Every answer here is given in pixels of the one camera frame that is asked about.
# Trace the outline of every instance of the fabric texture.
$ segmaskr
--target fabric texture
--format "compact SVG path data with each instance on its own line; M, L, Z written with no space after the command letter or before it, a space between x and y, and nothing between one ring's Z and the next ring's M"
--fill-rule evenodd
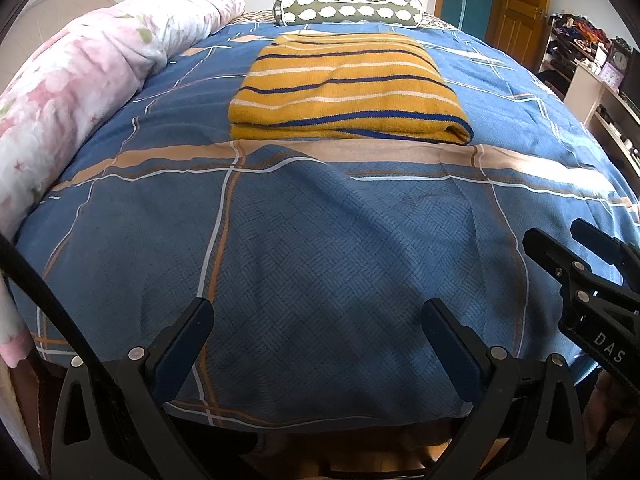
M172 415L245 431L409 424L470 409L420 327L441 298L523 358L578 349L558 282L524 254L584 218L640 243L638 202L596 140L513 59L456 30L395 28L433 59L473 127L466 146L415 140L233 140L228 108L265 46L296 30L229 25L172 57L78 150L24 221L18 249L101 359L146 346L195 296L215 326ZM40 354L73 349L12 288Z
M261 22L261 23L275 23L273 19L273 11L271 9L265 10L254 10L254 12L245 12L238 16L237 18L232 19L229 22L229 25L235 25L236 23L253 23L253 22Z
M415 28L424 10L420 0L276 0L273 17L280 25L373 23Z
M439 28L440 30L459 30L450 23L441 20L437 16L425 12L422 16L419 28Z
M229 107L233 139L417 139L466 144L468 117L433 59L402 34L284 34Z
M243 0L126 0L70 22L0 95L0 232L13 238L78 148L180 54L244 10ZM0 354L32 348L0 280Z

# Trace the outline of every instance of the wooden door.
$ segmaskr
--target wooden door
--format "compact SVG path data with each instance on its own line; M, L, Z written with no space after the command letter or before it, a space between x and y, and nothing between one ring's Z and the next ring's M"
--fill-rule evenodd
M549 0L494 0L487 43L536 70L548 8Z

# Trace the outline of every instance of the black clamp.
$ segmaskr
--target black clamp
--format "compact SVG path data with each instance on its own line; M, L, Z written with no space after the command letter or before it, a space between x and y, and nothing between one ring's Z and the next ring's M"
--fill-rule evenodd
M135 347L119 361L103 363L119 389L116 396L76 356L56 413L53 480L84 480L87 471L105 479L209 479L162 404L175 399L213 320L209 301L196 298L148 349Z
M525 253L561 284L560 332L640 399L639 253L582 219L572 223L571 234L615 266L629 288L593 274L587 262L539 229L525 233Z
M424 304L422 330L460 398L474 405L428 479L584 480L580 405L561 355L540 362L487 348L440 300ZM513 434L481 470L512 409Z

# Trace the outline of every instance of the blue stripe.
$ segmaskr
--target blue stripe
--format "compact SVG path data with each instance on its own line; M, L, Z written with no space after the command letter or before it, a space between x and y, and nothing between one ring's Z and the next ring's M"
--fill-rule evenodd
M330 36L321 36L318 39L324 39L324 40L336 40L336 39L340 39L340 38L347 38L348 40L350 40L351 38L353 38L354 40L358 40L358 41L375 41L374 38L365 38L364 40L361 40L360 38L362 38L363 36L372 36L372 35L380 35L380 34L386 34L387 37L389 37L390 39L398 39L398 41L402 41L401 38L398 38L398 36L402 36L402 38L405 38L406 40L411 40L412 38L409 38L408 36L404 35L404 34L398 34L398 33L389 33L389 32L346 32L345 34L331 34ZM309 38L311 38L311 36L300 36L300 38L306 38L307 41L304 40L291 40L291 41L295 41L296 43L307 43L307 44L330 44L330 43L325 43L324 41L309 41Z
M325 54L308 54L306 56L299 56L297 54L265 54L264 56L258 56L256 58L256 61L260 61L262 59L267 59L270 57L277 57L280 59L309 59L311 57L357 56L358 54L387 54L389 52L396 52L398 54L409 54L409 56L417 57L421 61L424 61L426 64L430 65L432 68L438 70L436 66L432 62L430 62L428 59L420 56L419 54L414 54L413 52L409 52L408 50L400 50L399 48L355 50L353 52L326 52Z
M326 117L317 117L313 119L295 119L285 121L283 123L263 124L264 128L291 128L296 126L315 126L317 124L337 123L339 121L349 121L354 119L366 118L388 118L398 117L402 119L418 119L425 121L443 121L447 123L456 123L462 126L469 135L473 135L471 126L460 117L445 114L423 114L420 112L405 112L404 110L362 110L359 112L349 112L347 114L337 114ZM242 123L243 126L253 126L249 123Z
M353 41L350 38L347 38L347 36L352 36L352 34L345 34L344 35L346 37L346 43L376 43L376 40L361 40L361 41ZM413 38L410 38L409 36L404 36L404 38L409 39L410 41L407 43L407 46L412 46L414 48L417 48L418 50L424 52L425 54L426 51L423 49L423 47L419 44L415 44L412 42L415 42L415 40ZM389 38L390 41L401 41L399 38ZM291 43L300 43L303 45L322 45L322 46L337 46L340 45L342 43L325 43L324 41L302 41L302 40L293 40L291 41ZM436 65L434 65L433 63L429 62L428 59L424 59L427 63L429 63L431 66L434 67L434 69L437 70L438 73L438 67Z
M326 81L322 81L321 83L317 83L317 84L310 84L310 85L301 85L301 86L293 86L290 88L270 88L268 90L263 90L261 88L256 88L255 86L243 86L240 90L250 90L251 92L255 92L257 94L262 94L262 95L268 95L268 94L287 94L289 92L299 92L301 90L313 90L315 88L320 88L321 86L324 86L326 84L329 83L334 83L334 84L343 84L343 83L375 83L375 82L381 82L381 81L394 81L397 79L415 79L418 81L429 81L431 83L436 83L436 85L440 85L444 88L446 88L447 90L455 93L451 88L449 88L447 85L445 85L444 83L441 83L440 81L436 81L435 79L432 79L430 77L424 77L424 76L420 76L420 75L386 75L386 76L379 76L379 77L357 77L354 79L336 79L336 78L331 78L331 79L327 79Z
M345 39L345 42L347 43L384 43L386 40L380 40L377 38L369 38L361 40L360 38L349 38L349 36L354 36L354 34L336 34L335 36L331 36L327 39L329 40L334 40L334 39L340 39L339 38L342 37ZM420 48L422 49L422 47L418 44L415 44L415 40L414 38L409 38L408 36L402 36L403 38L405 38L406 40L408 40L406 43L408 45L414 46L416 48ZM400 38L388 38L389 41L402 41L402 39ZM337 43L337 42L333 42L333 41L311 41L311 40L290 40L291 43L301 43L304 45L338 45L341 43Z
M437 144L438 142L446 142L447 144L458 144L457 142L452 142L450 140L425 139L424 137L411 137L411 136L402 136L402 135L395 135L395 134L384 134L382 132L375 132L373 130L359 130L357 128L342 128L340 130L336 130L336 132L344 132L345 134L360 135L363 137L370 137L371 139L419 140L420 142L430 142L432 144Z

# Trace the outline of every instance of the black cable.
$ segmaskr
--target black cable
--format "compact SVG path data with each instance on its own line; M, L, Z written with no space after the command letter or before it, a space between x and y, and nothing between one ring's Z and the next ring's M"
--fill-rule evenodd
M19 286L24 293L31 298L50 321L60 331L62 336L71 345L74 351L80 356L87 366L91 375L102 386L118 398L121 395L117 386L107 369L98 359L89 343L86 341L78 326L71 319L66 310L62 307L58 298L40 277L40 275L29 265L22 255L15 249L12 243L0 233L0 270Z

